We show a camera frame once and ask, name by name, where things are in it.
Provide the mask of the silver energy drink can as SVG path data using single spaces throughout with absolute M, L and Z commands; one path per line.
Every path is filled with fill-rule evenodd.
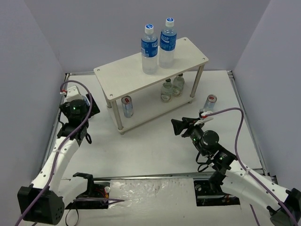
M 205 111 L 213 111 L 214 110 L 214 106 L 217 102 L 217 96 L 213 95 L 213 94 L 210 94 L 208 95 L 207 99 L 206 99 L 206 102 L 204 104 L 204 112 Z
M 133 116 L 133 104 L 130 96 L 125 96 L 121 99 L 123 113 L 126 118 Z

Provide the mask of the clear green-cap Chang bottle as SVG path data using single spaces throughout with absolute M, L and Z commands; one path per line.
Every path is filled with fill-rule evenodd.
M 184 88 L 185 80 L 183 74 L 177 75 L 173 80 L 173 95 L 179 97 L 182 94 Z

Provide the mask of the Pocari Sweat bottle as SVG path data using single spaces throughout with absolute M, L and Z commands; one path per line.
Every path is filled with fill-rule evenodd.
M 90 106 L 90 101 L 88 100 L 88 98 L 84 95 L 82 95 L 82 98 L 85 101 L 85 103 L 87 104 L 87 106 Z
M 158 38 L 152 24 L 146 24 L 141 38 L 142 70 L 154 74 L 157 70 Z
M 168 17 L 165 27 L 160 33 L 159 42 L 159 65 L 162 68 L 170 68 L 174 62 L 174 51 L 176 47 L 177 32 L 174 28 L 174 19 Z

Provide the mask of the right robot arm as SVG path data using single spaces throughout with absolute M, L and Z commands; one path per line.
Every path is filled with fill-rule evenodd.
M 215 170 L 209 178 L 214 194 L 231 194 L 261 210 L 275 226 L 296 226 L 301 219 L 301 193 L 289 190 L 264 177 L 244 163 L 238 156 L 219 144 L 215 131 L 203 131 L 204 120 L 172 119 L 175 135 L 189 137 L 198 153 L 207 158 L 206 165 Z

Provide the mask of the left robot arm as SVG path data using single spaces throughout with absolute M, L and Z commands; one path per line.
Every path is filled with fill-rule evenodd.
M 100 112 L 93 96 L 87 93 L 86 97 L 88 104 L 84 99 L 75 99 L 60 105 L 68 122 L 59 130 L 53 151 L 41 172 L 29 186 L 19 189 L 17 198 L 21 216 L 16 225 L 22 220 L 57 225 L 61 220 L 65 208 L 63 197 L 58 194 L 61 178 L 83 140 L 92 143 L 87 132 L 88 120 Z

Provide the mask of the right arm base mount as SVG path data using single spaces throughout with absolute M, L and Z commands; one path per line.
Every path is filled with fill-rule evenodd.
M 240 200 L 221 189 L 225 176 L 218 172 L 198 173 L 193 177 L 196 205 L 198 207 L 240 205 Z

